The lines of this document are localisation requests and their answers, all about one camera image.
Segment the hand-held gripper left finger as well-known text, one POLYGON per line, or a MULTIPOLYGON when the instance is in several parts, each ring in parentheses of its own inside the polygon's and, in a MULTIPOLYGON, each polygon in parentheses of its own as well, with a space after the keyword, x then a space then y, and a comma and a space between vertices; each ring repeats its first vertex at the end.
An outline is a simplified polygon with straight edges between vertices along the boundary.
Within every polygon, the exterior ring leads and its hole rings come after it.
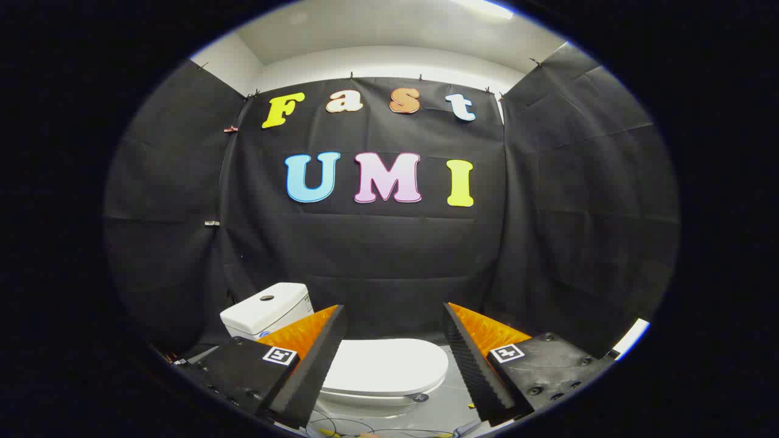
POLYGON ((173 368, 202 392, 245 416, 290 429, 305 427, 347 332, 333 305, 251 340, 235 336, 198 361, 173 368))

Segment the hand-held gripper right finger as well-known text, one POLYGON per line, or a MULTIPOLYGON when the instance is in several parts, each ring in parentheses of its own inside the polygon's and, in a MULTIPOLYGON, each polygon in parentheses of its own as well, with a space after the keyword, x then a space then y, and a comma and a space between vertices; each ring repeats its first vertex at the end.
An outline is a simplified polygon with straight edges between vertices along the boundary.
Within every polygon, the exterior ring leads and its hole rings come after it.
POLYGON ((479 418, 499 426, 575 394, 603 374, 615 352, 592 355, 557 333, 529 336, 455 303, 443 327, 479 418))

